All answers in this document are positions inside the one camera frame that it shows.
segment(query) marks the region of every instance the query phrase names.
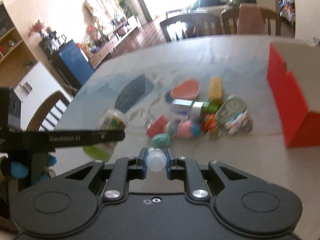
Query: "orange heart-shaped bowl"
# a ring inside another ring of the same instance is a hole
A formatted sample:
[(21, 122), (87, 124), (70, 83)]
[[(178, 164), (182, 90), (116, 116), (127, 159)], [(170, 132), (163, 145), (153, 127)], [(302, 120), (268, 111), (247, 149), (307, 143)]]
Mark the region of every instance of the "orange heart-shaped bowl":
[(171, 97), (181, 100), (196, 100), (199, 94), (200, 84), (195, 79), (188, 79), (181, 85), (171, 90)]

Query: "wooden floor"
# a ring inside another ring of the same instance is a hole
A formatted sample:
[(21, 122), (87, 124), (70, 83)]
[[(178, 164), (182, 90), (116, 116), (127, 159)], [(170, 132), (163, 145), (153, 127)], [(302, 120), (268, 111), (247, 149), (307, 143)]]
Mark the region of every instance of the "wooden floor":
[[(286, 22), (282, 23), (281, 34), (281, 36), (284, 37), (294, 38), (294, 32)], [(138, 49), (147, 49), (162, 43), (166, 43), (166, 40), (161, 31), (159, 20), (155, 20), (154, 22), (143, 25), (140, 29), (134, 30), (116, 47), (116, 53), (112, 52), (105, 60), (127, 54)]]

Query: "pink towel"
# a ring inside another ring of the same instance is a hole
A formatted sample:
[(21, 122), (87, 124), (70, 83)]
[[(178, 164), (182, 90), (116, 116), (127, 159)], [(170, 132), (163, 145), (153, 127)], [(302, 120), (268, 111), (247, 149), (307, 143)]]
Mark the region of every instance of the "pink towel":
[(265, 22), (256, 4), (240, 5), (237, 34), (266, 34)]

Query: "white table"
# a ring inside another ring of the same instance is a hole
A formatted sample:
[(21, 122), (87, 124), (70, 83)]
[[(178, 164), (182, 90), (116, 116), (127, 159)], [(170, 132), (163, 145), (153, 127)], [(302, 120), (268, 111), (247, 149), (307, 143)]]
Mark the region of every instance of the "white table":
[[(192, 157), (199, 164), (219, 160), (292, 190), (303, 203), (296, 233), (303, 239), (318, 240), (320, 148), (289, 150), (284, 147), (279, 115), (266, 81), (271, 41), (297, 42), (268, 36), (217, 36), (165, 44), (109, 60), (78, 92), (57, 128), (94, 128), (105, 109), (114, 106), (122, 88), (141, 74), (155, 88), (127, 112), (129, 117), (160, 96), (151, 111), (155, 116), (167, 114), (169, 105), (164, 95), (174, 87), (178, 76), (179, 82), (188, 77), (200, 80), (200, 100), (207, 99), (209, 78), (222, 76), (225, 95), (235, 94), (249, 106), (253, 131), (242, 136), (222, 136), (218, 141), (206, 141), (204, 137), (174, 139), (171, 148), (175, 156)], [(138, 155), (142, 147), (150, 147), (144, 123), (139, 114), (129, 123), (126, 138), (116, 147), (110, 163), (123, 156)], [(57, 150), (56, 156), (57, 174), (90, 161), (80, 148)], [(168, 181), (164, 173), (148, 172), (146, 180), (131, 182), (130, 189), (183, 191), (183, 183)]]

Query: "green plant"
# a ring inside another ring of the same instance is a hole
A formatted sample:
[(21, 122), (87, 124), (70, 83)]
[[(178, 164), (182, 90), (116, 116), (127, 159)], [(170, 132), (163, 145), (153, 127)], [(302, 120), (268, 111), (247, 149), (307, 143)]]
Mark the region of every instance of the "green plant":
[(124, 14), (127, 18), (131, 17), (133, 15), (127, 0), (118, 0), (120, 7), (123, 9)]

